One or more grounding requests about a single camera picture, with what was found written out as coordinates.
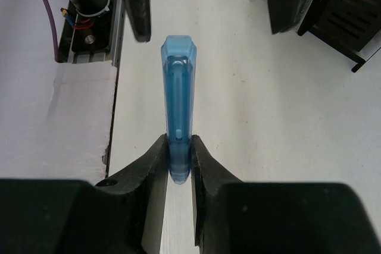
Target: transparent plastic object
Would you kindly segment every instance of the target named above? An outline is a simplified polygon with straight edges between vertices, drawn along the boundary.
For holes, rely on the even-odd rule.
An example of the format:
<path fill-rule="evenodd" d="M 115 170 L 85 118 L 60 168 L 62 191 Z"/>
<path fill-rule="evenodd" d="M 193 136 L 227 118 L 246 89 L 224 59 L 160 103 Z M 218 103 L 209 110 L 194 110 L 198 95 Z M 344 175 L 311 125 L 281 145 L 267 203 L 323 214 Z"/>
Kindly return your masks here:
<path fill-rule="evenodd" d="M 176 184 L 189 176 L 197 48 L 189 36 L 168 36 L 161 47 L 170 174 Z"/>

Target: screw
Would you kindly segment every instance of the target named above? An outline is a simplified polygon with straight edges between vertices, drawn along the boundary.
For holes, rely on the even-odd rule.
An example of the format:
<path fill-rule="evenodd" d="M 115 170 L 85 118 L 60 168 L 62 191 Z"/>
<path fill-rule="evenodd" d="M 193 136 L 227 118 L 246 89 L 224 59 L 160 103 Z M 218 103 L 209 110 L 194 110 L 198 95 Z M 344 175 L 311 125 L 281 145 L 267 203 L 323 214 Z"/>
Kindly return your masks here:
<path fill-rule="evenodd" d="M 91 45 L 95 42 L 95 36 L 94 35 L 89 35 L 85 38 L 85 43 L 88 45 Z"/>

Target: bolt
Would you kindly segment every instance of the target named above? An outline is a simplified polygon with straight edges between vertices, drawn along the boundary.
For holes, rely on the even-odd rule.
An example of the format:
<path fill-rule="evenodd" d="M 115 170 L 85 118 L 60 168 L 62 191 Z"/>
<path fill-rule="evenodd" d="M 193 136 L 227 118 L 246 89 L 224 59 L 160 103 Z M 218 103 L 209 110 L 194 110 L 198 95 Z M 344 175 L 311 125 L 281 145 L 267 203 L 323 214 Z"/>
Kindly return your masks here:
<path fill-rule="evenodd" d="M 89 35 L 85 38 L 85 43 L 88 45 L 91 45 L 95 42 L 95 36 L 94 35 Z"/>

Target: blue wire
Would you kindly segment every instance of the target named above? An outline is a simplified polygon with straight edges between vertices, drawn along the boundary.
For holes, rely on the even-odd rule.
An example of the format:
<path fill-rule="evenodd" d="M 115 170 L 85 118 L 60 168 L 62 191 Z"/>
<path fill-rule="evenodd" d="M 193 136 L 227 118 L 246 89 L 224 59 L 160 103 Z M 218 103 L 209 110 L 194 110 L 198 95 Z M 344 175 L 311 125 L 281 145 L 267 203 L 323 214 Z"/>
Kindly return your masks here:
<path fill-rule="evenodd" d="M 68 14 L 66 14 L 64 17 L 65 17 L 66 21 L 68 21 L 68 23 L 69 23 L 72 27 L 74 27 L 74 22 L 71 20 L 70 16 L 69 16 Z"/>

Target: white table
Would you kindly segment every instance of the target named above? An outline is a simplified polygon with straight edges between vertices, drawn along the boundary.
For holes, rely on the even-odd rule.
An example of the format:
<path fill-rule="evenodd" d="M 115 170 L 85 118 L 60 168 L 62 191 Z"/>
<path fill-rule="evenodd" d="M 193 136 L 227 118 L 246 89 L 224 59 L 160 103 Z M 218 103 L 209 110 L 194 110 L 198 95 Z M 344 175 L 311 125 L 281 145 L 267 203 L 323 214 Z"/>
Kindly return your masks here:
<path fill-rule="evenodd" d="M 334 181 L 360 195 L 381 233 L 381 66 L 353 63 L 307 33 L 271 35 L 261 0 L 151 0 L 152 40 L 126 27 L 110 174 L 165 133 L 160 47 L 198 47 L 193 132 L 246 181 Z M 190 180 L 169 181 L 162 253 L 198 253 Z"/>

